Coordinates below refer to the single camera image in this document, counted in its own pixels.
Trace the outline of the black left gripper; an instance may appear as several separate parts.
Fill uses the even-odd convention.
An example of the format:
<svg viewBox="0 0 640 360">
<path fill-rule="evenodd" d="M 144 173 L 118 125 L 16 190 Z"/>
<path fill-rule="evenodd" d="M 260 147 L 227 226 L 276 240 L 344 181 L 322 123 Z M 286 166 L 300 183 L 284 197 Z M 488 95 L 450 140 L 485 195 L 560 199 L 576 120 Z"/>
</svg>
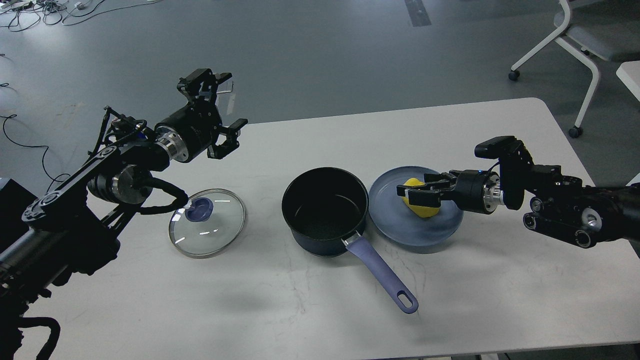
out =
<svg viewBox="0 0 640 360">
<path fill-rule="evenodd" d="M 223 126 L 217 109 L 218 87 L 232 77 L 228 71 L 197 68 L 178 80 L 177 90 L 185 96 L 186 104 L 154 127 L 156 144 L 172 160 L 189 163 L 204 151 L 208 158 L 221 160 L 240 146 L 238 137 L 249 120 L 239 118 Z"/>
</svg>

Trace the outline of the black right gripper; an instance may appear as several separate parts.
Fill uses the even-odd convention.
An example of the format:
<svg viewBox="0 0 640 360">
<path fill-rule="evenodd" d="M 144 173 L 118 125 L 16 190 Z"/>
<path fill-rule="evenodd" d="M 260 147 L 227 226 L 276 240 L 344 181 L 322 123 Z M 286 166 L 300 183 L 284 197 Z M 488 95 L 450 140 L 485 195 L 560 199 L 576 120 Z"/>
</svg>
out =
<svg viewBox="0 0 640 360">
<path fill-rule="evenodd" d="M 416 207 L 440 208 L 453 201 L 466 212 L 490 215 L 502 205 L 499 174 L 487 170 L 450 170 L 424 173 L 423 186 L 397 186 L 397 195 Z"/>
</svg>

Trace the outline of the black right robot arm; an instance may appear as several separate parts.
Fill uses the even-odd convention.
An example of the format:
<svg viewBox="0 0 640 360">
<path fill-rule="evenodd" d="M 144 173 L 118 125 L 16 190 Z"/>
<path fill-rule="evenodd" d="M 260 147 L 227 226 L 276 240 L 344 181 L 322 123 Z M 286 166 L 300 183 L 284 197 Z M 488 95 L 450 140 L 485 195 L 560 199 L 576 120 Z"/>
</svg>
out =
<svg viewBox="0 0 640 360">
<path fill-rule="evenodd" d="M 526 229 L 582 249 L 614 240 L 639 241 L 639 185 L 585 186 L 558 165 L 499 161 L 499 170 L 426 173 L 423 183 L 400 184 L 397 195 L 415 207 L 452 201 L 466 212 L 490 215 L 498 207 L 519 210 L 531 194 Z"/>
</svg>

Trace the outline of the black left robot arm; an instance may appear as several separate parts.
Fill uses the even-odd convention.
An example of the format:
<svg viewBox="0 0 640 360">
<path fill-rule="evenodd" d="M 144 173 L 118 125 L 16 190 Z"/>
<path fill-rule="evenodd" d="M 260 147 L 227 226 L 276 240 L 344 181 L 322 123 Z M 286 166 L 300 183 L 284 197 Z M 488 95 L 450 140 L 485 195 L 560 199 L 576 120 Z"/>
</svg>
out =
<svg viewBox="0 0 640 360">
<path fill-rule="evenodd" d="M 240 118 L 225 126 L 218 87 L 233 75 L 198 68 L 181 77 L 186 104 L 150 128 L 145 120 L 105 107 L 96 144 L 85 163 L 42 196 L 20 186 L 1 195 L 1 358 L 22 347 L 23 329 L 50 334 L 36 358 L 48 360 L 60 339 L 52 317 L 26 317 L 29 306 L 50 297 L 75 273 L 91 276 L 115 260 L 118 237 L 137 215 L 167 214 L 187 205 L 180 187 L 154 177 L 171 161 L 189 163 L 206 152 L 221 160 L 239 147 Z"/>
</svg>

